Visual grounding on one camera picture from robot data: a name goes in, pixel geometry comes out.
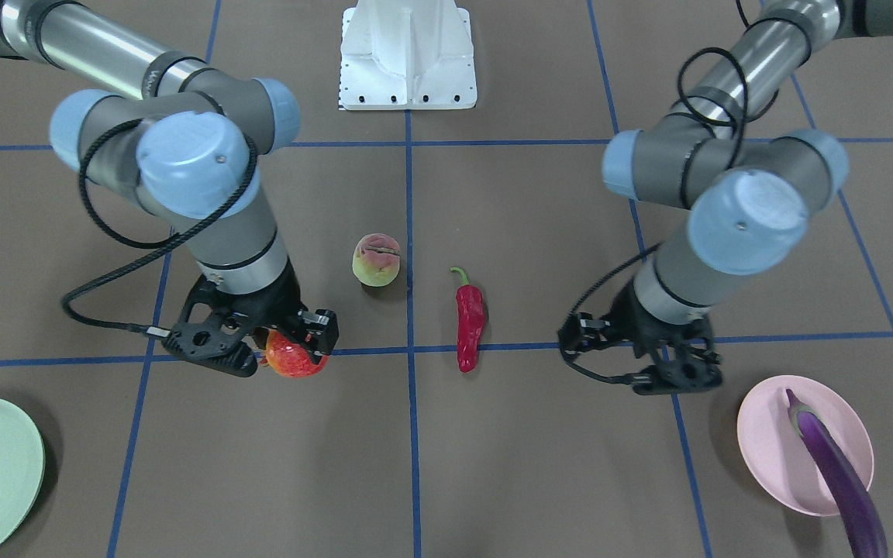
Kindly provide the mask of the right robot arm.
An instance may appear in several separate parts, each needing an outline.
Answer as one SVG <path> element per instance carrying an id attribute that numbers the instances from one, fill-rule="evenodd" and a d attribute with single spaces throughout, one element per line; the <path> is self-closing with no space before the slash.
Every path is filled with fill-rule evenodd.
<path id="1" fill-rule="evenodd" d="M 61 298 L 71 320 L 159 340 L 178 360 L 251 377 L 304 377 L 338 340 L 336 314 L 302 304 L 261 186 L 259 158 L 300 131 L 275 79 L 242 81 L 78 1 L 0 1 L 0 59 L 29 60 L 95 85 L 53 111 L 49 141 L 74 170 L 89 218 L 144 254 Z M 184 247 L 201 270 L 176 324 L 88 317 L 74 301 Z"/>

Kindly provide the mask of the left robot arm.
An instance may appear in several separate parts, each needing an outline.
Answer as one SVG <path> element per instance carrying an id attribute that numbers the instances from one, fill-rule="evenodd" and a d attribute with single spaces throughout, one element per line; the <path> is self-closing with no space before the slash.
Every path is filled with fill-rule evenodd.
<path id="1" fill-rule="evenodd" d="M 893 1 L 766 1 L 733 47 L 655 127 L 617 133 L 602 158 L 614 194 L 688 212 L 684 225 L 630 264 L 636 274 L 599 317 L 575 303 L 557 333 L 564 363 L 641 395 L 722 384 L 709 314 L 778 265 L 809 220 L 840 193 L 848 156 L 826 132 L 801 129 L 744 145 L 748 124 L 816 52 L 836 40 L 893 36 Z"/>

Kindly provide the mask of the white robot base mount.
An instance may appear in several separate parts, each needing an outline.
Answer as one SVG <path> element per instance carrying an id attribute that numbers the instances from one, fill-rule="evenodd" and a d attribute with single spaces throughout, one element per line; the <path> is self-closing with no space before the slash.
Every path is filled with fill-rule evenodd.
<path id="1" fill-rule="evenodd" d="M 341 17 L 338 109 L 444 111 L 478 104 L 474 30 L 453 1 L 358 1 Z"/>

